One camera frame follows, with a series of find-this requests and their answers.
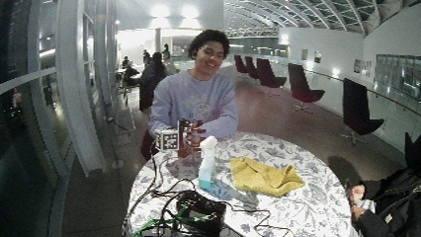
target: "water bottle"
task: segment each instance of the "water bottle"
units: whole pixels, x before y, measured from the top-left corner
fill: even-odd
[[[214,169],[214,146],[217,143],[214,136],[209,136],[199,142],[202,160],[198,168],[198,187],[203,191],[210,190]]]

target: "tiled floor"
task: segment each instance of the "tiled floor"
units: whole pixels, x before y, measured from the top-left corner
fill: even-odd
[[[403,159],[403,154],[374,135],[364,136],[367,144],[352,146],[351,140],[339,136],[347,133],[340,117],[316,105],[308,105],[314,114],[294,112],[291,105],[296,101],[285,89],[275,89],[279,96],[269,97],[263,93],[266,88],[257,86],[254,79],[239,76],[233,68],[225,72],[231,74],[237,86],[239,131],[271,135],[296,144],[328,165],[342,182],[346,178],[379,179],[399,168],[396,160]],[[87,178],[74,162],[65,197],[63,237],[121,236],[130,187],[145,164],[139,143],[147,116],[138,110],[138,91],[129,93],[127,107],[122,95],[118,97],[114,120],[119,126],[109,122],[117,134],[113,141],[117,158],[110,154],[114,159],[109,161],[110,169]]]

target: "curved ceiling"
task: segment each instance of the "curved ceiling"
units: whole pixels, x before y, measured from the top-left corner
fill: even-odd
[[[223,0],[223,30],[234,37],[277,37],[282,27],[364,36],[410,3],[402,0]]]

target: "white tablecloth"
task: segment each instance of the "white tablecloth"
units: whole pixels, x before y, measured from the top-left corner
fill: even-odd
[[[226,201],[234,209],[269,210],[269,219],[262,224],[290,229],[286,236],[348,236],[350,209],[339,180],[326,164],[296,145],[278,138],[247,132],[235,132],[229,137],[218,139],[215,179],[209,192],[203,192],[197,185],[199,155],[183,159],[171,155],[173,152],[155,155],[157,165],[161,164],[162,180],[157,174],[157,185],[161,184],[161,191],[166,191],[178,180],[189,179],[197,187],[197,192],[210,199]],[[304,186],[282,197],[235,190],[229,160],[239,156],[246,156],[274,168],[294,166]],[[133,183],[129,209],[150,185],[153,177],[153,162],[149,161]],[[191,185],[181,182],[175,189],[191,190]],[[159,217],[159,210],[165,203],[163,197],[145,196],[130,216],[129,223],[133,232],[150,219]],[[265,216],[265,212],[237,212],[227,206],[225,223],[242,235],[259,236],[253,226]],[[259,228],[262,236],[277,237],[283,233],[286,233],[285,230]]]

